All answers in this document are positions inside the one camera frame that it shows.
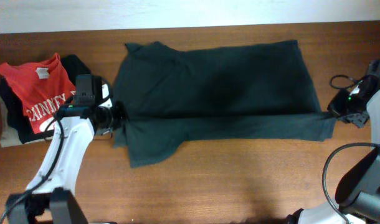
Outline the dark green t-shirt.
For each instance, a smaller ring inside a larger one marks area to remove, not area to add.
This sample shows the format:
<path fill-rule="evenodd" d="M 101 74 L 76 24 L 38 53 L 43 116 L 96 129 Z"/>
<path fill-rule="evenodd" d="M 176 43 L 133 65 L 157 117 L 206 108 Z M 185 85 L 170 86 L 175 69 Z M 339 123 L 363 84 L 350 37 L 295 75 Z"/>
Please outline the dark green t-shirt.
<path fill-rule="evenodd" d="M 325 141 L 323 111 L 296 40 L 179 51 L 127 43 L 113 86 L 123 126 L 115 138 L 131 167 L 171 157 L 186 141 Z"/>

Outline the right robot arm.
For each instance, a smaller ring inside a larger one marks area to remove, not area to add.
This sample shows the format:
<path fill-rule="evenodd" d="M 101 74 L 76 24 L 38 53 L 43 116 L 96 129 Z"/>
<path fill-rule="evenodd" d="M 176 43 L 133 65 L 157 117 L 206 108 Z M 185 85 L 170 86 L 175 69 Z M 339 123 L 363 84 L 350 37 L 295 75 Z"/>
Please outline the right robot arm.
<path fill-rule="evenodd" d="M 380 59 L 370 62 L 365 75 L 352 85 L 338 87 L 328 111 L 343 123 L 362 128 L 371 123 L 371 142 L 345 144 L 327 158 L 321 183 L 326 202 L 289 214 L 284 223 L 380 223 Z M 340 180 L 335 197 L 326 187 L 328 166 L 343 149 L 370 147 L 369 152 Z"/>

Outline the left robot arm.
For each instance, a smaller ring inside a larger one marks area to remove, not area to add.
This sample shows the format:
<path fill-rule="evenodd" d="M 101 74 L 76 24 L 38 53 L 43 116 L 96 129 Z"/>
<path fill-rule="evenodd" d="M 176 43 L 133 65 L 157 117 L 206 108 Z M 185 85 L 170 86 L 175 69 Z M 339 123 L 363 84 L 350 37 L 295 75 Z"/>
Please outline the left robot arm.
<path fill-rule="evenodd" d="M 54 135 L 37 174 L 23 193 L 8 197 L 0 223 L 37 223 L 46 211 L 50 223 L 88 222 L 74 197 L 83 157 L 94 137 L 113 134 L 125 114 L 105 78 L 79 75 L 75 87 L 53 114 Z"/>

